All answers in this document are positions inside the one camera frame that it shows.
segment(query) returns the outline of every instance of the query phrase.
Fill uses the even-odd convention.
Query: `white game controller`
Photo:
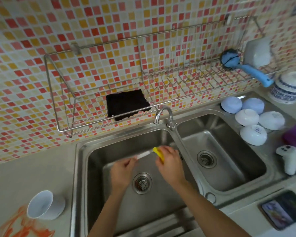
[[[276,154],[283,157],[285,173],[294,175],[296,173],[296,147],[291,145],[278,147]]]

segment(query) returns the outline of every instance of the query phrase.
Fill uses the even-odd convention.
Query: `stainless steel sink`
[[[178,134],[205,179],[218,191],[229,191],[266,173],[259,156],[215,114],[179,124]]]
[[[111,192],[110,170],[115,161],[132,157],[155,146],[176,147],[167,130],[151,131],[94,150],[87,162],[87,218],[90,230]],[[155,165],[156,154],[138,160],[133,182],[122,200],[115,234],[120,235],[185,207]],[[183,160],[185,177],[197,184]]]
[[[261,98],[253,92],[242,97]],[[178,149],[186,178],[200,194],[210,196],[217,208],[230,212],[244,207],[249,199],[246,197],[256,196],[288,179],[274,152],[283,145],[280,137],[285,130],[268,131],[268,140],[262,146],[249,145],[239,135],[241,125],[234,115],[221,109],[220,101],[177,113],[173,130],[166,126],[165,120],[160,120],[158,125],[142,123],[79,142],[70,237],[87,236],[110,195],[110,169],[114,162],[155,146]],[[271,103],[264,102],[265,111],[284,115],[287,128],[296,123]],[[198,227],[183,201],[160,175],[155,158],[152,153],[138,161],[133,181],[122,200],[115,236],[174,237]]]

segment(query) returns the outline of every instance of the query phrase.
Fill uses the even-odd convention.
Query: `black cloth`
[[[134,110],[138,110],[138,109],[150,106],[149,102],[145,99],[140,89],[135,91],[109,94],[106,96],[106,105],[107,105],[108,117],[116,116],[129,111],[134,111]],[[115,121],[119,121],[124,118],[131,117],[136,113],[138,113],[138,111],[135,111],[133,113],[123,115],[114,119]]]

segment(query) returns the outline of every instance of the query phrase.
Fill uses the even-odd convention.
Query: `large sink basin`
[[[104,146],[91,153],[87,162],[86,189],[89,231],[110,195],[110,170],[115,161],[132,157],[160,145],[176,148],[168,131],[157,130]],[[138,160],[133,172],[134,180],[127,188],[120,206],[116,235],[185,207],[180,196],[166,183],[158,171],[155,158],[155,153],[151,153]],[[183,165],[186,179],[197,188],[184,160]]]
[[[259,156],[217,115],[185,121],[178,125],[178,133],[205,179],[218,191],[229,191],[266,172]]]

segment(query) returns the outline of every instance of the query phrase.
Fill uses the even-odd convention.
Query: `blue scrub brush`
[[[241,69],[246,74],[249,74],[256,79],[258,79],[264,87],[269,87],[274,81],[270,79],[263,72],[253,68],[250,65],[241,65],[240,57],[238,56],[238,52],[234,49],[225,50],[221,53],[220,62],[223,68],[231,71],[235,69]]]

